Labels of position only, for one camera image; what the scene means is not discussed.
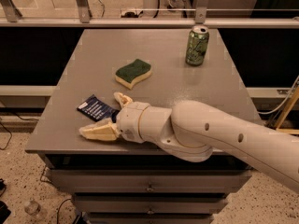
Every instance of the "yellow sponge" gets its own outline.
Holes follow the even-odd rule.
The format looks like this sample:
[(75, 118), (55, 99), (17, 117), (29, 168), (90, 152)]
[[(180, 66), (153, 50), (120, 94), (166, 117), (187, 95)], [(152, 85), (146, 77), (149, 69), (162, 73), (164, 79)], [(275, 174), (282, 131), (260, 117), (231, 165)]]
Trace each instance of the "yellow sponge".
[(131, 89), (136, 83), (151, 75), (151, 65), (139, 59), (117, 70), (115, 79), (123, 86)]

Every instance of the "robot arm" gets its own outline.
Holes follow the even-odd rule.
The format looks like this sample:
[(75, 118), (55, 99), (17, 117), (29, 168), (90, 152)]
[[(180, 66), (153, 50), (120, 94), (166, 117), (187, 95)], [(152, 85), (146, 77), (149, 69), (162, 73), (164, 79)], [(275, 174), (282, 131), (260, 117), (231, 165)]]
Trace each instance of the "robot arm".
[(149, 141), (185, 161), (204, 161), (213, 147), (299, 193), (299, 138), (238, 119), (209, 105), (183, 101), (173, 109), (133, 102), (117, 117), (121, 136)]

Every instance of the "drawer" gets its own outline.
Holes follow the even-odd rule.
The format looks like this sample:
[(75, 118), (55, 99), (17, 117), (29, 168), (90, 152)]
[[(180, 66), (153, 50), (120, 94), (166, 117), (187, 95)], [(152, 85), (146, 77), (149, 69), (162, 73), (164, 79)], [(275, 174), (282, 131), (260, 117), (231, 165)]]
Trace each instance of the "drawer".
[(57, 189), (70, 193), (230, 193), (237, 192), (249, 178), (250, 170), (51, 170), (50, 179)]
[(135, 214), (215, 214), (227, 204), (226, 199), (201, 194), (96, 195), (73, 196), (76, 208), (86, 213)]
[(88, 214), (92, 224), (209, 224), (213, 216), (205, 215), (139, 215)]

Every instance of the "green can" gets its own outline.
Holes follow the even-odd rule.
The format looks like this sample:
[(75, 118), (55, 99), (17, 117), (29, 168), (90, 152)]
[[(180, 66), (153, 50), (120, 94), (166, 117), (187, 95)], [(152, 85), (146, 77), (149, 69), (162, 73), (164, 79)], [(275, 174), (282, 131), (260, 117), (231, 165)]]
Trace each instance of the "green can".
[(193, 26), (189, 32), (186, 63), (198, 66), (204, 62), (208, 39), (209, 33), (207, 27), (203, 25)]

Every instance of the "speckled floor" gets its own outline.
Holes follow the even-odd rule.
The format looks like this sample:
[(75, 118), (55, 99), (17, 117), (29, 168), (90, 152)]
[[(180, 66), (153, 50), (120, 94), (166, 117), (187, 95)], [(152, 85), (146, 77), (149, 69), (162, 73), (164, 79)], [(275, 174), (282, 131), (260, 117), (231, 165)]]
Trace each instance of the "speckled floor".
[[(5, 224), (36, 223), (23, 208), (24, 202), (30, 198), (35, 198), (48, 211), (46, 219), (38, 223), (56, 223), (59, 205), (70, 196), (40, 181), (43, 161), (37, 155), (24, 152), (36, 122), (1, 114), (0, 117), (13, 132), (7, 149), (0, 151), (0, 178), (7, 184), (0, 200), (11, 210)], [(6, 144), (8, 138), (9, 134), (0, 128), (0, 147)], [(227, 206), (214, 216), (213, 224), (299, 223), (299, 195), (257, 171), (252, 171), (249, 182), (238, 193), (230, 194), (228, 200)], [(71, 224), (75, 211), (70, 201), (65, 202), (59, 212), (59, 223)]]

